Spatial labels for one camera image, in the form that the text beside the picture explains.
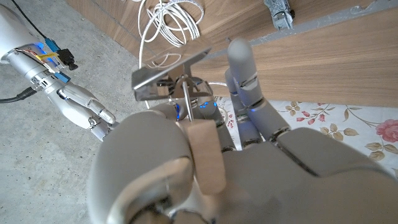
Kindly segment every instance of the floral fabric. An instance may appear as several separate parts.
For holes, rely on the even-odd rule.
[[[239,133],[231,99],[217,104],[238,150]],[[398,108],[270,101],[292,129],[306,127],[342,141],[398,177]]]

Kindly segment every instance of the wooden cabinet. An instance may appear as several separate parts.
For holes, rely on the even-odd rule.
[[[130,0],[67,0],[116,42],[138,56],[139,2]],[[147,6],[156,4],[150,0]],[[294,25],[303,24],[373,0],[290,0]],[[201,34],[213,43],[212,52],[228,47],[228,39],[252,40],[273,32],[262,0],[202,0],[205,17]],[[200,11],[182,5],[194,17]],[[351,105],[398,106],[398,9],[310,30],[254,46],[264,95],[272,100],[316,101]],[[142,28],[148,16],[142,15]],[[171,45],[159,35],[145,44],[144,60]],[[223,81],[226,55],[196,64],[193,73],[209,81]],[[215,86],[216,95],[229,95]]]

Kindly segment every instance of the robotic hand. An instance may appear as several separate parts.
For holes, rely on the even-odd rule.
[[[0,62],[11,64],[36,89],[43,89],[64,116],[91,130],[102,141],[116,122],[114,115],[91,92],[73,84],[60,71],[65,64],[58,54],[46,54],[43,44],[29,32],[18,15],[3,5],[0,5],[0,29]]]
[[[177,100],[131,115],[102,143],[88,181],[93,223],[396,223],[397,180],[318,131],[290,130],[243,39],[230,43],[225,74],[244,149],[233,150],[210,87],[190,73],[209,50],[200,37],[171,52],[177,61],[133,73],[138,100]]]

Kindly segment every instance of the metal bracket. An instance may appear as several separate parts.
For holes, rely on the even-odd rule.
[[[264,0],[264,4],[271,12],[272,22],[276,29],[293,28],[294,11],[290,9],[287,0]]]
[[[209,42],[199,37],[147,61],[145,67],[132,74],[136,100],[184,98],[184,82],[190,98],[213,95],[206,81],[191,74],[191,65],[203,59],[210,49]]]

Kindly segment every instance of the concrete floor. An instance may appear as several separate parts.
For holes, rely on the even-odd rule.
[[[130,76],[137,60],[127,50],[64,0],[17,2],[44,34],[70,49],[79,69],[64,72],[94,93],[118,121],[146,108],[132,94]],[[11,1],[0,4],[17,11]],[[10,65],[0,65],[0,83],[0,98],[14,97],[30,85]],[[100,141],[64,118],[43,93],[1,104],[0,116],[0,223],[89,223],[86,180]]]

